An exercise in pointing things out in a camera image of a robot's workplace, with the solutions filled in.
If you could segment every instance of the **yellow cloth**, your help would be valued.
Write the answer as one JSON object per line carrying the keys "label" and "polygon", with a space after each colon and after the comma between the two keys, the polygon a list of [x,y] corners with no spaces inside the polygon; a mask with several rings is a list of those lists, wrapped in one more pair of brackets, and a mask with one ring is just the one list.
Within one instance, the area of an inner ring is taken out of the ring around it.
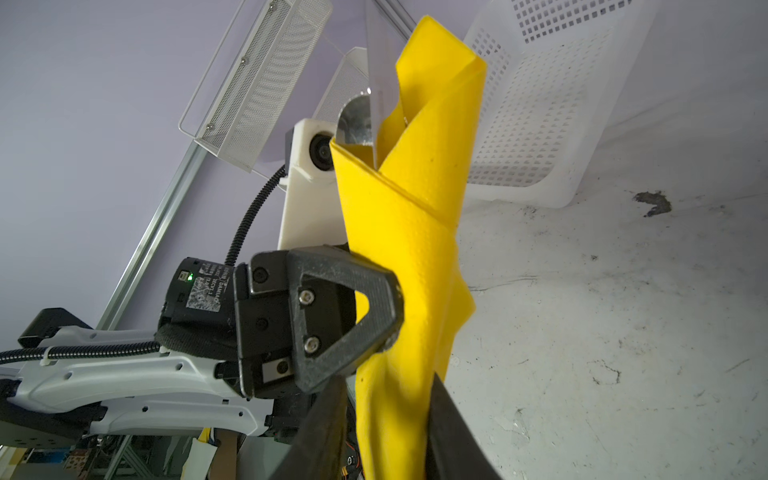
{"label": "yellow cloth", "polygon": [[[357,434],[368,480],[424,477],[434,372],[445,378],[455,334],[475,310],[455,235],[485,63],[425,17],[397,74],[400,102],[379,132],[379,171],[370,147],[331,142],[349,248],[393,271],[405,300],[395,345],[357,370]],[[358,317],[367,310],[360,300]]]}

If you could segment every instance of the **dirty white surface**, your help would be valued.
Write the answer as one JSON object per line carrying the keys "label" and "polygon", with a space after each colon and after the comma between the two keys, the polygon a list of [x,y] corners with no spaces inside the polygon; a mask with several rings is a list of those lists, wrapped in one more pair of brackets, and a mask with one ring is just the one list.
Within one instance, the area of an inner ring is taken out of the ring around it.
{"label": "dirty white surface", "polygon": [[688,55],[662,9],[570,206],[465,205],[478,309],[446,384],[504,478],[766,478],[768,62],[744,35],[768,35],[734,4],[680,13],[696,38],[746,22]]}

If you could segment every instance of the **cable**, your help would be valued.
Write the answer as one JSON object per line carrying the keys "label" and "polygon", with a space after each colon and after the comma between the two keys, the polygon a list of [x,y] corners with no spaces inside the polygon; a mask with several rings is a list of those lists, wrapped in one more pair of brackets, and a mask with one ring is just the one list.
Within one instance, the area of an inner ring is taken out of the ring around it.
{"label": "cable", "polygon": [[[3,363],[25,362],[27,360],[40,360],[48,350],[47,346],[38,346],[33,349],[17,349],[0,353],[0,365]],[[115,356],[144,355],[160,351],[160,343],[155,341],[142,343],[128,343],[124,345],[78,345],[78,346],[53,346],[48,351],[51,360],[61,359],[99,359]]]}
{"label": "cable", "polygon": [[253,219],[256,218],[256,214],[259,213],[259,209],[264,205],[266,198],[275,190],[277,184],[280,182],[280,178],[286,176],[286,168],[282,166],[266,181],[266,184],[261,188],[261,191],[256,198],[253,199],[253,203],[248,207],[248,211],[243,216],[243,220],[240,222],[240,226],[237,228],[235,237],[232,239],[232,245],[230,251],[227,253],[227,260],[224,261],[225,265],[235,266],[237,257],[240,255],[240,249],[243,248],[243,242],[250,230],[250,225],[253,223]]}

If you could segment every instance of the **yellow towel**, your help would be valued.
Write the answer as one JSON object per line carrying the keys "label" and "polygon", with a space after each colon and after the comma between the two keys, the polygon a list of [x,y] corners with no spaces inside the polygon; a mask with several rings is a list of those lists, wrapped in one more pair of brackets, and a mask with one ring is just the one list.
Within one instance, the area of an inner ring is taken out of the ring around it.
{"label": "yellow towel", "polygon": [[[370,147],[331,142],[349,248],[393,271],[405,299],[395,345],[357,370],[357,434],[368,480],[424,477],[432,378],[475,310],[456,228],[475,142],[485,63],[424,17],[397,63],[400,102]],[[360,298],[358,317],[367,310]]]}

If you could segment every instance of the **camera lens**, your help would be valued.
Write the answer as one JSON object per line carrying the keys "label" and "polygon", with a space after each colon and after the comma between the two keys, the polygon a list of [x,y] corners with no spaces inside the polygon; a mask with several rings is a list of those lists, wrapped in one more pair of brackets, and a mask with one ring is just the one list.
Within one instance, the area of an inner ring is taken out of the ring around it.
{"label": "camera lens", "polygon": [[333,170],[330,141],[330,135],[326,134],[317,134],[310,141],[310,159],[322,171]]}

